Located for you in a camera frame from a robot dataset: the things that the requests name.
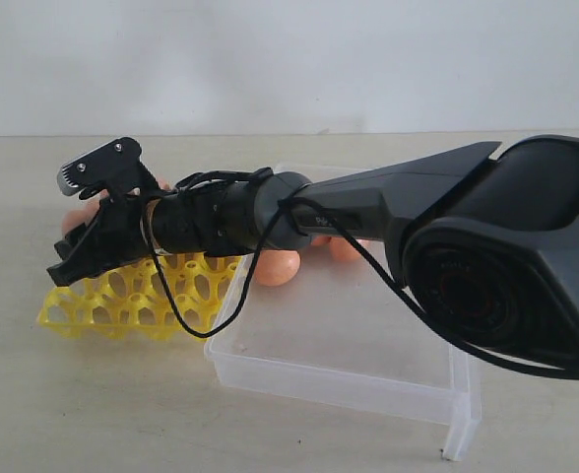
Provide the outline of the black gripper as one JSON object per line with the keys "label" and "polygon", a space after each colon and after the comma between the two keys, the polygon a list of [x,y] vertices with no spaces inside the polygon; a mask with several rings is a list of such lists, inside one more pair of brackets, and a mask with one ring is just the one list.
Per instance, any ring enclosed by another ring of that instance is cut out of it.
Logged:
{"label": "black gripper", "polygon": [[128,193],[104,190],[85,208],[95,209],[88,225],[80,225],[55,243],[59,261],[46,268],[57,287],[69,287],[149,256],[143,218],[157,200],[157,189],[135,187]]}

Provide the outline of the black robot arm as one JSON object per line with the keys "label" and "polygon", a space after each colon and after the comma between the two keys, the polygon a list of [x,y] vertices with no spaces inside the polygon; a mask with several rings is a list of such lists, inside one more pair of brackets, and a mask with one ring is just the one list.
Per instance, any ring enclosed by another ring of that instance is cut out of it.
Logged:
{"label": "black robot arm", "polygon": [[48,273],[68,287],[143,258],[380,241],[374,270],[436,335],[513,372],[579,380],[579,138],[478,142],[314,182],[294,172],[196,172],[162,189],[141,146],[113,140],[63,166],[67,196],[99,195]]}

